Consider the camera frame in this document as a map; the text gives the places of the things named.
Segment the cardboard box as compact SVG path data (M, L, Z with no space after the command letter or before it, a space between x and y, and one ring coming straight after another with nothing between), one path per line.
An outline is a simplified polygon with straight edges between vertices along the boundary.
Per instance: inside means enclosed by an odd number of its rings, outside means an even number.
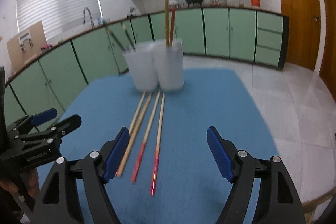
M43 23L39 21L14 36L7 42L7 50L15 73L29 61L38 57L41 48L47 44Z

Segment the white cooking pot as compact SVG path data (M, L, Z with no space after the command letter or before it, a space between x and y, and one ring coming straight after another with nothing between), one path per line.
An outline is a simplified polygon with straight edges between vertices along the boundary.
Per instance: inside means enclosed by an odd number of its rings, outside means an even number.
M180 8L180 0L169 0L169 8Z

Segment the blue table mat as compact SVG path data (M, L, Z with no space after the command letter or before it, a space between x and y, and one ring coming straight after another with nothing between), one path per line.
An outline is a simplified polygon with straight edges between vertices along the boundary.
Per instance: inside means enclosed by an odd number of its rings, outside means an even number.
M253 99L237 75L226 69L184 72L182 90L167 93L163 115L155 195L151 196L159 112L158 102L137 179L131 176L155 101L151 101L123 175L106 186L122 223L215 223L230 193L209 149L206 132L216 127L253 157L270 159L277 149ZM130 125L141 98L130 76L92 82L72 102L65 116L77 114L79 129L63 138L60 151L81 159Z

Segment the chrome sink faucet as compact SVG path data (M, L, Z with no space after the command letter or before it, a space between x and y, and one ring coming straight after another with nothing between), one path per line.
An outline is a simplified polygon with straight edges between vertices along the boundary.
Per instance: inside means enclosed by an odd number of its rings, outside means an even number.
M84 10L83 10L83 21L82 21L82 24L83 26L86 24L86 12L88 13L88 16L89 16L89 20L90 20L90 25L91 25L91 28L95 28L95 24L93 22L93 18L92 18L92 13L90 11L90 9L88 7L85 7Z

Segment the red orange floral chopstick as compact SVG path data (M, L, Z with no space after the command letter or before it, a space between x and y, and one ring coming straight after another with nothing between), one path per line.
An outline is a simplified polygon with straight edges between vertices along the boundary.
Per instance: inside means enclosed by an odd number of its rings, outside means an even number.
M154 166L153 166L153 175L151 179L151 188L150 194L151 196L155 195L157 176L158 176L158 166L159 166L159 152L161 145L161 135L162 135L162 125L163 125L163 115L164 115L164 107L165 107L165 93L162 95L161 99L161 107L159 112L159 121L158 121L158 131L157 131L157 141L155 147L155 157L154 157Z
M169 32L169 46L173 45L173 37L174 37L174 25L175 25L175 7L171 8L171 20L170 20L170 32Z

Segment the wooden chair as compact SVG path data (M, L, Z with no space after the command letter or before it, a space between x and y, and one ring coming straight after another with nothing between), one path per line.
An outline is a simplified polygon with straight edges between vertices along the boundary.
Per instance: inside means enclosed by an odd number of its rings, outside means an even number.
M322 205L327 206L318 218L314 219L318 208ZM306 223L335 223L335 188L311 201L302 203L302 207Z

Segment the black wok pan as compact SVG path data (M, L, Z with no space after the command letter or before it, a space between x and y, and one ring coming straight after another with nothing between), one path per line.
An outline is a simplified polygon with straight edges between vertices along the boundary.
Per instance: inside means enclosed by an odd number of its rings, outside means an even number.
M185 0L187 7L201 6L204 0Z

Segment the green lower kitchen cabinets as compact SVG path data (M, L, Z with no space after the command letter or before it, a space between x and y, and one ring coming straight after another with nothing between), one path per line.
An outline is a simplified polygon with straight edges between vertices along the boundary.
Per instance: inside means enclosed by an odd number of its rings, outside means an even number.
M128 70L107 26L125 24L134 45L163 39L164 15L147 14L97 27L41 53L5 87L5 121L55 108L63 114L93 81ZM178 10L174 36L186 55L221 57L283 69L289 18L268 11L204 7Z

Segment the brown wooden door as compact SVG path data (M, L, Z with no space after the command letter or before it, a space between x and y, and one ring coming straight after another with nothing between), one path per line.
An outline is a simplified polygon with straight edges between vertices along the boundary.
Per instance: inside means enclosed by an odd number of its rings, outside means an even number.
M286 61L314 70L321 35L319 0L281 0L281 12L289 17Z

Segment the plain bamboo chopstick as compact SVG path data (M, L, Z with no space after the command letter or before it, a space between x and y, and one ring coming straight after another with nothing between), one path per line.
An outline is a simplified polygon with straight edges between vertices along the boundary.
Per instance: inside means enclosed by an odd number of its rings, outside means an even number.
M168 47L169 44L169 0L165 0L165 45Z
M136 123L135 123L134 130L133 130L133 133L132 133L132 136L131 136L131 149L132 149L132 147L133 147L133 145L134 145L134 142L135 142L135 139L136 139L136 137L137 137L138 131L139 131L141 125L142 125L142 121L143 121L143 118L144 118L144 116L145 116L145 114L146 114L147 108L148 108L148 106L149 106L149 104L150 104L150 101L151 101L151 98L152 98L152 94L153 94L153 93L149 93L149 94L147 95L147 97L144 98L144 101L143 101L143 103L142 103L141 110L140 110L140 112L139 112L137 121L136 121Z

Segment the red handled bamboo chopstick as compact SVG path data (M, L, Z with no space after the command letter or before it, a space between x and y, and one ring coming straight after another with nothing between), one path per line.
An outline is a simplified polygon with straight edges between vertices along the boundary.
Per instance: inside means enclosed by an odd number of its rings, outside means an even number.
M117 177L121 177L122 176L123 170L125 168L127 157L129 156L129 151L131 149L131 136L132 136L132 133L133 133L133 130L134 130L134 127L135 127L135 123L137 121L137 118L138 118L139 112L141 110L141 106L142 106L142 103L144 101L145 96L146 96L146 93L143 92L143 94L142 94L142 96L141 96L141 98L139 100L139 103L137 105L137 108L135 110L134 116L133 116L133 118L131 120L131 124L130 124L130 128L129 128L129 135L130 135L129 144L128 144L128 146L126 148L126 151L125 151L125 153L124 153L124 155L122 157L120 166L119 166L119 168L118 168L118 170L116 172L116 176Z

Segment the white double utensil holder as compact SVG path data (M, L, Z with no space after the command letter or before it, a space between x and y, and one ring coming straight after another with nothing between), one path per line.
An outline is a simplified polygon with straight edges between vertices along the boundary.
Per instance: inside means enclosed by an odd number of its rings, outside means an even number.
M183 40L176 38L172 46L164 39L139 43L133 50L123 51L135 88L152 92L160 87L175 92L184 86Z

